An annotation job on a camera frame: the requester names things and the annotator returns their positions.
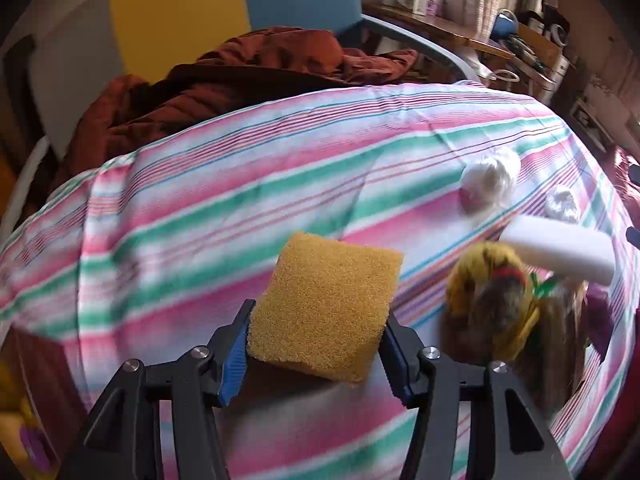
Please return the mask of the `white foam block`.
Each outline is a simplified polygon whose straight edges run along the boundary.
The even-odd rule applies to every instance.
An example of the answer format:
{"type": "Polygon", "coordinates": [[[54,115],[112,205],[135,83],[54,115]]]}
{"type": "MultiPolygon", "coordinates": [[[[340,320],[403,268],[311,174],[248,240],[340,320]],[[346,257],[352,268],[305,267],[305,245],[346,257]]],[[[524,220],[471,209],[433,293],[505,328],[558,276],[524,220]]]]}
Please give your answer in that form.
{"type": "Polygon", "coordinates": [[[506,225],[499,240],[535,268],[602,286],[613,281],[613,240],[605,232],[519,214],[506,225]]]}

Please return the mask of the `wooden side desk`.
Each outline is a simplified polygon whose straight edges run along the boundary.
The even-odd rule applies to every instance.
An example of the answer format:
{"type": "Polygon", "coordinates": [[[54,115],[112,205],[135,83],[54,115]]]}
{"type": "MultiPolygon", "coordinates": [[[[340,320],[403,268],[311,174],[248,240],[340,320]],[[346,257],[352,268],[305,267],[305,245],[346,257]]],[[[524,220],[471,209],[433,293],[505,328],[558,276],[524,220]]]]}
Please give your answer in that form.
{"type": "Polygon", "coordinates": [[[416,34],[427,38],[436,38],[456,44],[457,46],[470,47],[474,50],[503,58],[512,63],[535,83],[542,88],[553,90],[555,83],[538,73],[533,67],[528,66],[517,58],[514,53],[506,48],[500,47],[495,42],[472,32],[467,27],[438,18],[437,16],[421,16],[412,14],[409,11],[395,8],[394,6],[383,6],[382,4],[365,4],[362,7],[363,13],[380,18],[381,20],[394,23],[410,29],[416,34]]]}

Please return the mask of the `blue kettle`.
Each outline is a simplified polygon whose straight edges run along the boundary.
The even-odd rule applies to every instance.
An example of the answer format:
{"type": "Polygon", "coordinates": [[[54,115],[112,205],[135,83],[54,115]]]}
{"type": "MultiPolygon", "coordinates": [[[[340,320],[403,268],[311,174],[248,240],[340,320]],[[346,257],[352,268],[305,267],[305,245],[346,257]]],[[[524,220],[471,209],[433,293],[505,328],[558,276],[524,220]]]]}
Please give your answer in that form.
{"type": "Polygon", "coordinates": [[[490,39],[498,42],[518,33],[518,18],[509,9],[500,9],[490,33],[490,39]]]}

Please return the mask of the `rice cracker snack pack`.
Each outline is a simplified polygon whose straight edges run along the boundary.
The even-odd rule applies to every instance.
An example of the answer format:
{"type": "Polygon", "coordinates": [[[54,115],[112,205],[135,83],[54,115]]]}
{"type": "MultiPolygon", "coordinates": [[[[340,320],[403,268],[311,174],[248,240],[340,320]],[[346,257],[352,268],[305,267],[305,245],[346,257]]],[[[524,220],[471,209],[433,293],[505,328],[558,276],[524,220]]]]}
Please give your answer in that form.
{"type": "Polygon", "coordinates": [[[549,278],[535,298],[539,320],[513,362],[536,407],[550,419],[582,385],[588,346],[582,314],[588,284],[549,278]]]}

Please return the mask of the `yellow knitted sock ball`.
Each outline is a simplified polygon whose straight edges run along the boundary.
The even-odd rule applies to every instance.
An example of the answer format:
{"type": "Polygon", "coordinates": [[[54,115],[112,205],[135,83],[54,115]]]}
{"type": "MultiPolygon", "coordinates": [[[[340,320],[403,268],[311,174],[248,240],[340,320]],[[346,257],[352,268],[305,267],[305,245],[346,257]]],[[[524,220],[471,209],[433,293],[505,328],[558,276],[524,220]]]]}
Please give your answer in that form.
{"type": "Polygon", "coordinates": [[[470,246],[452,268],[446,287],[446,348],[470,364],[512,362],[539,321],[534,285],[510,246],[470,246]]]}

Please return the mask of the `grey yellow blue chair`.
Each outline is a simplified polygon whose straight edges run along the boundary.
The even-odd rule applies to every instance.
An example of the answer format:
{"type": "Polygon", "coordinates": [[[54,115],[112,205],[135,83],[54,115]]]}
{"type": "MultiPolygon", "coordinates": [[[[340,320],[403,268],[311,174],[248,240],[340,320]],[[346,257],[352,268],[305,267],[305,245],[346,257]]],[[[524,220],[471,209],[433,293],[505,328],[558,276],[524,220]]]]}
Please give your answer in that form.
{"type": "Polygon", "coordinates": [[[148,81],[224,40],[274,25],[326,29],[346,46],[369,29],[473,79],[462,58],[363,13],[361,0],[30,0],[1,47],[14,112],[32,142],[64,155],[78,119],[123,74],[148,81]]]}

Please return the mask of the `rust red jacket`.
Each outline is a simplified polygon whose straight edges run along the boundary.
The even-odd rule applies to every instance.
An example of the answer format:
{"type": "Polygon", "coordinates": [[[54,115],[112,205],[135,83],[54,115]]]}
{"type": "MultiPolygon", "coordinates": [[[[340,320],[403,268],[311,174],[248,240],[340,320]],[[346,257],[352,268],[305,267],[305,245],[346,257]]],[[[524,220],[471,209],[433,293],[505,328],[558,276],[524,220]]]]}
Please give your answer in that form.
{"type": "Polygon", "coordinates": [[[368,55],[328,30],[270,27],[231,38],[151,84],[112,79],[75,128],[52,188],[157,140],[244,107],[333,89],[399,84],[413,49],[368,55]]]}

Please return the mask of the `yellow sponge block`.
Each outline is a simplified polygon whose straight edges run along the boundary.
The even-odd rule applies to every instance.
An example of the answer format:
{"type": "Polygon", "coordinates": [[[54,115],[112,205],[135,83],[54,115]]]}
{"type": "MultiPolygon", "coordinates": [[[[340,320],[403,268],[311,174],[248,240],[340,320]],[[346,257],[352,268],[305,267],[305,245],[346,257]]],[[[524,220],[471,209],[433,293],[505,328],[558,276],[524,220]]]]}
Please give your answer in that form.
{"type": "Polygon", "coordinates": [[[254,359],[359,384],[369,375],[404,255],[294,233],[250,315],[254,359]]]}

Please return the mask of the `striped pink green bedsheet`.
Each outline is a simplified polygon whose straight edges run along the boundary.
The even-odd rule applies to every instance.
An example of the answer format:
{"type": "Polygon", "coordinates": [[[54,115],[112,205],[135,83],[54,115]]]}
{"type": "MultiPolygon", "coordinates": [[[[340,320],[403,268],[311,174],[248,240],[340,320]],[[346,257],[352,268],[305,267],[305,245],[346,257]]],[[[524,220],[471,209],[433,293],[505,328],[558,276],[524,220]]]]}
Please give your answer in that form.
{"type": "Polygon", "coordinates": [[[267,286],[296,231],[404,254],[393,307],[436,344],[462,249],[564,184],[611,235],[613,340],[552,434],[573,474],[611,417],[634,352],[639,254],[620,196],[570,127],[529,96],[476,84],[326,90],[238,110],[73,178],[1,251],[1,318],[58,340],[86,403],[120,363],[170,361],[267,286]],[[467,211],[469,162],[513,150],[509,205],[467,211]]]}

